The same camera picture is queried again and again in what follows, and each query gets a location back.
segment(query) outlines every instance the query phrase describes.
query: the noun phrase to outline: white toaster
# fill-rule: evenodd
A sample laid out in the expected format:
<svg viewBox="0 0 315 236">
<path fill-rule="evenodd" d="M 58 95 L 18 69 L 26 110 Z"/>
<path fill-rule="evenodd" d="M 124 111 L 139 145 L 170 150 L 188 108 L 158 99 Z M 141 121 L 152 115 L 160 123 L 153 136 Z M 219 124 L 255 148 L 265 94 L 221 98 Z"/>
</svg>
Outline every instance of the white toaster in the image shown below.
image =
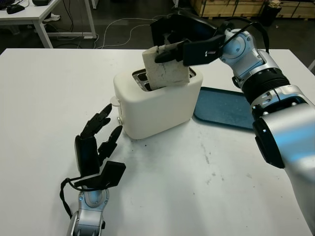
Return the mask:
<svg viewBox="0 0 315 236">
<path fill-rule="evenodd" d="M 111 99 L 118 107 L 119 120 L 133 139 L 144 139 L 192 117 L 203 76 L 190 69 L 190 82 L 182 86 L 150 89 L 146 70 L 123 72 L 115 76 L 116 96 Z"/>
</svg>

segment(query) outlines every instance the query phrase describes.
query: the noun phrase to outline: floor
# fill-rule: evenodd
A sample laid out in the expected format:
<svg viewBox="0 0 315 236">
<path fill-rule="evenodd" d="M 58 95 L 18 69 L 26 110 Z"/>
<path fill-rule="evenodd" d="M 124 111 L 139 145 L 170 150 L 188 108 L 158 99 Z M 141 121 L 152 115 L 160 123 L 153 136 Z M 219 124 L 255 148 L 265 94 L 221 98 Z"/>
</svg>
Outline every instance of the floor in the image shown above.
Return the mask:
<svg viewBox="0 0 315 236">
<path fill-rule="evenodd" d="M 72 0 L 71 15 L 74 19 L 74 31 L 88 31 L 88 18 L 84 7 L 84 2 Z M 152 18 L 158 19 L 159 15 L 168 15 L 172 13 L 172 0 L 99 0 L 97 10 L 92 9 L 95 30 L 99 35 L 96 44 L 94 39 L 76 38 L 51 38 L 54 47 L 60 48 L 94 48 L 104 45 L 124 44 L 128 41 L 130 30 L 135 26 L 144 25 L 135 28 L 132 31 L 130 41 L 123 46 L 108 46 L 105 49 L 148 49 L 152 47 L 151 31 L 148 24 Z M 180 0 L 180 7 L 193 12 L 188 0 Z M 61 15 L 58 22 L 53 22 L 47 26 L 47 31 L 55 31 L 55 28 L 68 29 L 71 21 L 65 11 L 64 5 L 60 3 L 54 13 Z M 106 32 L 104 42 L 104 33 L 107 26 L 121 18 L 143 18 L 148 20 L 120 20 L 112 24 Z M 213 19 L 211 22 L 219 25 L 224 21 L 222 18 Z M 315 27 L 314 20 L 304 21 L 303 19 L 276 19 L 270 27 L 266 27 L 270 37 L 270 48 L 272 49 L 290 49 L 307 67 L 314 60 L 315 54 Z M 0 29 L 0 53 L 5 48 L 42 48 L 38 35 L 33 29 L 27 26 L 20 26 L 20 34 L 13 36 L 7 29 Z M 263 48 L 263 42 L 260 34 L 255 29 L 250 32 L 256 38 L 256 44 Z"/>
</svg>

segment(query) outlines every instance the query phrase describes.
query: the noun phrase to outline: blue tray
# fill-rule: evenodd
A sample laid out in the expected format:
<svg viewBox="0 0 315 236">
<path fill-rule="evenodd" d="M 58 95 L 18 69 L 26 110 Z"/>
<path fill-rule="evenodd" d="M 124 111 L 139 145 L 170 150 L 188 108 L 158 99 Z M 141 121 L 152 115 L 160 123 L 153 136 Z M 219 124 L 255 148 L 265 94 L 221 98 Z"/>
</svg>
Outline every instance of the blue tray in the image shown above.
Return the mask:
<svg viewBox="0 0 315 236">
<path fill-rule="evenodd" d="M 241 92 L 201 87 L 194 110 L 199 120 L 252 130 L 251 107 Z"/>
</svg>

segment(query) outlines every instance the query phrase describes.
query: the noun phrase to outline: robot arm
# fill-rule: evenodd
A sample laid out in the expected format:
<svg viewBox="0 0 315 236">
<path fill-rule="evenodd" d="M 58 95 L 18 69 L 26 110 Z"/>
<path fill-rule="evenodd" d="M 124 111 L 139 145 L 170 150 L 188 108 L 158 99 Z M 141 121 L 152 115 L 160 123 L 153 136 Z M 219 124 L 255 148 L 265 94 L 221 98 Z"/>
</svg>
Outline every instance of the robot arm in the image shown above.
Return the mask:
<svg viewBox="0 0 315 236">
<path fill-rule="evenodd" d="M 104 159 L 110 157 L 116 148 L 116 141 L 122 131 L 122 126 L 118 126 L 108 141 L 97 149 L 95 134 L 109 123 L 110 118 L 107 117 L 111 110 L 112 105 L 109 104 L 100 113 L 96 113 L 75 138 L 77 165 L 81 176 L 66 178 L 61 183 L 60 191 L 60 198 L 71 219 L 67 236 L 101 236 L 101 231 L 105 228 L 103 211 L 109 200 L 108 188 L 118 185 L 126 169 L 123 163 L 107 161 L 100 170 Z M 64 199 L 63 188 L 67 183 L 80 191 L 79 209 L 74 214 Z"/>
<path fill-rule="evenodd" d="M 234 83 L 251 104 L 255 139 L 265 161 L 284 168 L 315 235 L 315 106 L 289 83 L 270 55 L 253 47 L 249 39 L 251 34 L 241 33 L 237 42 L 226 45 L 220 59 L 233 69 Z M 238 56 L 240 41 L 245 50 Z"/>
<path fill-rule="evenodd" d="M 304 218 L 315 235 L 315 106 L 297 86 L 290 84 L 268 54 L 266 32 L 263 32 L 266 52 L 255 47 L 253 36 L 245 31 L 254 24 L 264 30 L 259 23 L 242 29 L 234 29 L 230 22 L 215 27 L 180 11 L 152 24 L 156 45 L 161 43 L 164 33 L 169 34 L 170 43 L 182 41 L 176 50 L 158 55 L 155 61 L 183 60 L 184 65 L 190 66 L 220 58 L 232 68 L 233 83 L 243 91 L 252 108 L 257 145 L 267 163 L 286 171 Z M 190 27 L 193 34 L 187 33 Z"/>
</svg>

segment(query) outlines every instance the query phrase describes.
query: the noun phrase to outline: table surface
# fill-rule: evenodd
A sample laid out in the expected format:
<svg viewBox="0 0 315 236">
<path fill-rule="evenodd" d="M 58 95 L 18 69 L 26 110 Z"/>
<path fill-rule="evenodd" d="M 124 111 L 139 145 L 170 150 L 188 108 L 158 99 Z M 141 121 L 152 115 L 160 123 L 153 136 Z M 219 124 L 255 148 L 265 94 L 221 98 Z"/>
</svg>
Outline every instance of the table surface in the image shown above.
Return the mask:
<svg viewBox="0 0 315 236">
<path fill-rule="evenodd" d="M 142 50 L 7 49 L 0 56 L 2 235 L 65 235 L 60 182 L 78 176 L 74 137 L 114 95 L 113 78 L 143 68 Z M 315 102 L 315 77 L 289 50 L 271 50 Z M 219 60 L 198 66 L 203 86 L 238 91 Z M 97 134 L 100 144 L 118 112 Z M 106 236 L 310 236 L 284 170 L 263 160 L 254 134 L 191 119 L 143 140 L 122 133 L 111 160 Z M 78 192 L 66 200 L 77 209 Z"/>
<path fill-rule="evenodd" d="M 61 0 L 51 0 L 47 6 L 35 6 L 30 0 L 30 5 L 25 10 L 8 14 L 6 11 L 0 11 L 0 21 L 22 21 L 22 20 L 39 20 L 51 11 Z M 28 0 L 24 0 L 20 5 L 26 6 Z"/>
</svg>

